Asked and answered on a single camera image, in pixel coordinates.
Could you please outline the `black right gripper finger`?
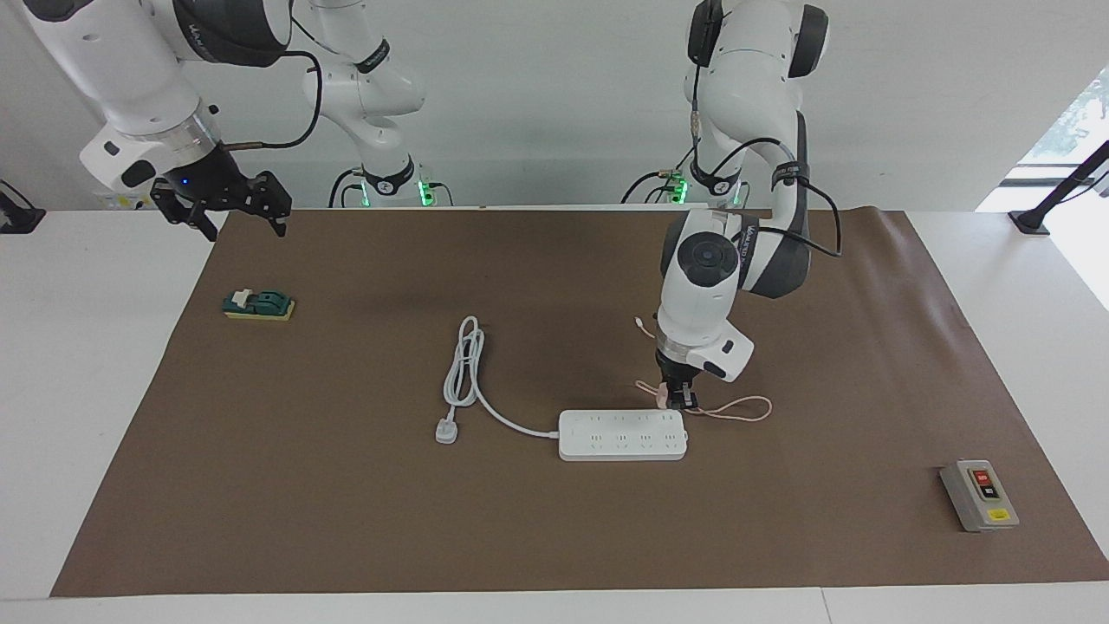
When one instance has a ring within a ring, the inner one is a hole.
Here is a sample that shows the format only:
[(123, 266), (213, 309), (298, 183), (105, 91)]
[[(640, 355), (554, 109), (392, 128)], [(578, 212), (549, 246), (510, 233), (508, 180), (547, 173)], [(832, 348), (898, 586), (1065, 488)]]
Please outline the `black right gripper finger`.
[(285, 237), (292, 214), (292, 197), (274, 173), (263, 171), (256, 177), (245, 180), (241, 211), (266, 219), (278, 237)]
[(199, 231), (208, 242), (217, 241), (218, 229), (207, 217), (206, 209), (199, 203), (186, 206), (164, 178), (152, 183), (151, 200), (169, 224), (185, 224), (193, 231)]

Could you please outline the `white power strip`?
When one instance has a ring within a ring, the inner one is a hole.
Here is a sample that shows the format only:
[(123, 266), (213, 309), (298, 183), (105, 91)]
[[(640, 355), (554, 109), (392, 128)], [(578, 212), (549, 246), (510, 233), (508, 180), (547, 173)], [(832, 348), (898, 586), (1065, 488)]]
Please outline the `white power strip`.
[(559, 418), (567, 462), (678, 461), (686, 451), (683, 415), (673, 410), (567, 410)]

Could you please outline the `white box with yellow label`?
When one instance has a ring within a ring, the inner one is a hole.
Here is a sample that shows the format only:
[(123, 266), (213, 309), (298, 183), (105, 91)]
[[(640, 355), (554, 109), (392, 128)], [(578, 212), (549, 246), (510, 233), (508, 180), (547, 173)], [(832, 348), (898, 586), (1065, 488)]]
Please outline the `white box with yellow label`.
[(94, 193), (94, 197), (103, 209), (112, 211), (149, 211), (156, 209), (156, 205), (150, 195), (149, 188), (128, 190), (126, 192), (115, 192), (100, 190)]

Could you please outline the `black table clamp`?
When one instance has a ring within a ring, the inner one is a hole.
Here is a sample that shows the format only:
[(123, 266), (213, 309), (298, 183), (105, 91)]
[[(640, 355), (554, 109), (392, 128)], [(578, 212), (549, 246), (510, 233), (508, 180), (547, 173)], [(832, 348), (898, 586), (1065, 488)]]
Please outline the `black table clamp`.
[(11, 183), (0, 180), (0, 214), (3, 214), (0, 234), (26, 234), (35, 231), (47, 211), (33, 205)]

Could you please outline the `brown table mat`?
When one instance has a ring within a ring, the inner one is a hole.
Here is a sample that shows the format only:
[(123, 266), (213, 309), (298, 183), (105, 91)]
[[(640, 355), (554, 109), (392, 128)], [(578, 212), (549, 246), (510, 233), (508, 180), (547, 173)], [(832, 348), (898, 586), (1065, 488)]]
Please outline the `brown table mat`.
[[(736, 383), (757, 423), (692, 418), (672, 462), (570, 463), (459, 412), (439, 444), (459, 323), (482, 389), (540, 431), (570, 408), (652, 406), (671, 214), (233, 214), (68, 552), (53, 595), (1057, 583), (1109, 580), (902, 213), (849, 209), (843, 259), (745, 296)], [(289, 320), (230, 319), (235, 289)], [(943, 466), (987, 459), (1021, 525), (963, 530)]]

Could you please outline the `grey on-off switch box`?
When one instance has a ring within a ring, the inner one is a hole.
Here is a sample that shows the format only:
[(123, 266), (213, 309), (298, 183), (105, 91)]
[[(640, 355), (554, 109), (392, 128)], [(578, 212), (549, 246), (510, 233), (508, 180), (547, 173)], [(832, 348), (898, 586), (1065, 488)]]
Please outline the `grey on-off switch box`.
[(1021, 525), (1001, 479), (987, 459), (959, 459), (940, 467), (938, 475), (966, 532), (986, 533)]

